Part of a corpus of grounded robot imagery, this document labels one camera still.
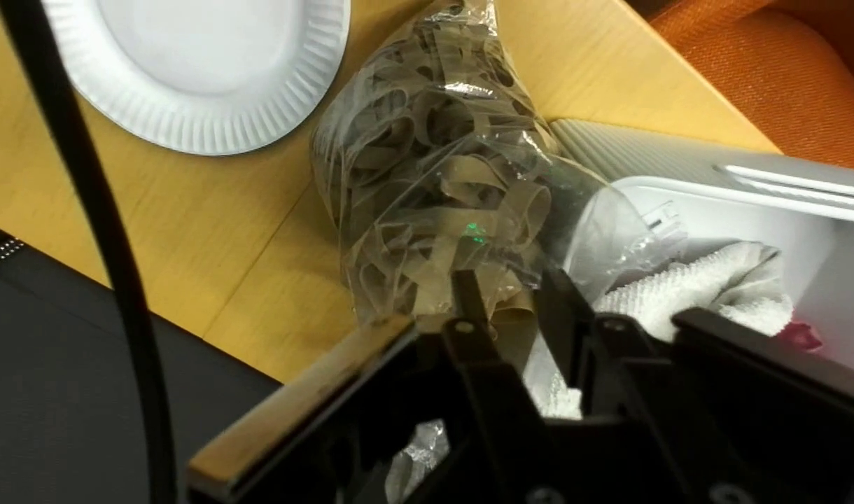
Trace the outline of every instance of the white tissue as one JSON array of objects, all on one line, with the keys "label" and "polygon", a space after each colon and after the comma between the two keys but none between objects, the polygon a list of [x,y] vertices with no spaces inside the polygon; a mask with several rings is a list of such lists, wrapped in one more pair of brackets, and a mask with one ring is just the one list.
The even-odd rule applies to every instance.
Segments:
[{"label": "white tissue", "polygon": [[592,306],[626,315],[655,340],[672,343],[672,317],[710,309],[744,329],[774,336],[793,319],[793,301],[780,284],[780,257],[763,243],[727,243],[695,264],[676,264],[626,284]]}]

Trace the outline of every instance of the plastic bag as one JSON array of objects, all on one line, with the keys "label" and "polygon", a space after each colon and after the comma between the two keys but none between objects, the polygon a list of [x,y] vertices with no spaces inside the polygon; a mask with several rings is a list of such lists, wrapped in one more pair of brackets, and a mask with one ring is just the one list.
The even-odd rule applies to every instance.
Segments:
[{"label": "plastic bag", "polygon": [[486,310],[514,302],[604,187],[557,155],[486,0],[433,2],[378,49],[328,107],[312,165],[363,322],[451,315],[452,268],[478,274]]}]

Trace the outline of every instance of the black wire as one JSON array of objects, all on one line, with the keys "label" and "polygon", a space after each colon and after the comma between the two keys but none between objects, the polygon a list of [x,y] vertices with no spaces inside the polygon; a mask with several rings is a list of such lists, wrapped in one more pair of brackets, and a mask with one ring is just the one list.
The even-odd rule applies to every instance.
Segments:
[{"label": "black wire", "polygon": [[79,112],[79,102],[70,91],[38,0],[0,0],[0,16],[31,81],[32,99],[38,102],[45,124],[55,140],[58,156],[63,159],[70,183],[83,204],[111,281],[121,322],[125,329],[133,380],[140,390],[150,504],[172,504],[175,463],[167,390],[123,222],[116,215],[109,183],[100,170],[88,130]]}]

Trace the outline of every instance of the paper plate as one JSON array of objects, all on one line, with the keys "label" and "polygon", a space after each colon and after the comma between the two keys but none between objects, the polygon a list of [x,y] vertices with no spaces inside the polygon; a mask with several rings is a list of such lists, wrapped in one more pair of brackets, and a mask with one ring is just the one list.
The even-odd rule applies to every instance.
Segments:
[{"label": "paper plate", "polygon": [[125,131],[241,155],[328,92],[350,0],[42,0],[74,91]]}]

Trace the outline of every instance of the wooden table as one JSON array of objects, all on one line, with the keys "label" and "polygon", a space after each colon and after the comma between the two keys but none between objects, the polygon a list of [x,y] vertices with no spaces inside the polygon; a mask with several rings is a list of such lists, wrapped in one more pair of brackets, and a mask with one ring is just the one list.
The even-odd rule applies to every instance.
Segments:
[{"label": "wooden table", "polygon": [[[423,0],[354,0],[338,91]],[[546,119],[772,148],[622,0],[499,0],[504,49]],[[147,147],[83,105],[150,309],[289,380],[352,331],[311,187],[311,131],[228,159]],[[104,281],[88,228],[0,28],[0,228]]]}]

